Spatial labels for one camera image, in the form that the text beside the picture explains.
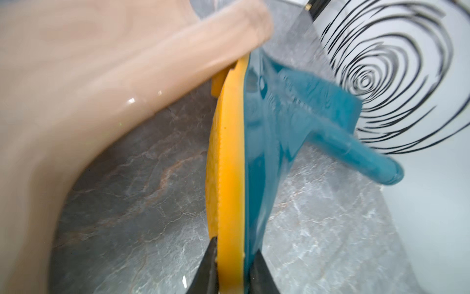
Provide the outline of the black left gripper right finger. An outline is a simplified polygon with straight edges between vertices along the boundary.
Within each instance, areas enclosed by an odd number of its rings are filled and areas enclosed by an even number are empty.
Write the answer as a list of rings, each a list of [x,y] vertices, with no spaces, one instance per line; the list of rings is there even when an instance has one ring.
[[[254,256],[249,270],[249,294],[280,294],[260,250]]]

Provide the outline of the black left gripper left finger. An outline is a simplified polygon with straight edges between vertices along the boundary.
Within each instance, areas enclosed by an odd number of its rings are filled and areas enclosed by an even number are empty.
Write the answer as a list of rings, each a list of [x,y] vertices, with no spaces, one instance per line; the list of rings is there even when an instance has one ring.
[[[186,294],[218,294],[217,237],[209,242],[195,277]]]

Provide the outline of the green rubber boot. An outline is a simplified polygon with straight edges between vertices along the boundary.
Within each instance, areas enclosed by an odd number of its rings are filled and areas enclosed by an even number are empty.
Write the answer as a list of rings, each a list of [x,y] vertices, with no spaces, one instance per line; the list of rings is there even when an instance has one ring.
[[[280,183],[305,142],[376,183],[404,176],[395,160],[354,137],[362,102],[312,73],[256,49],[217,74],[218,98],[206,166],[209,237],[217,245],[219,291],[247,294]]]

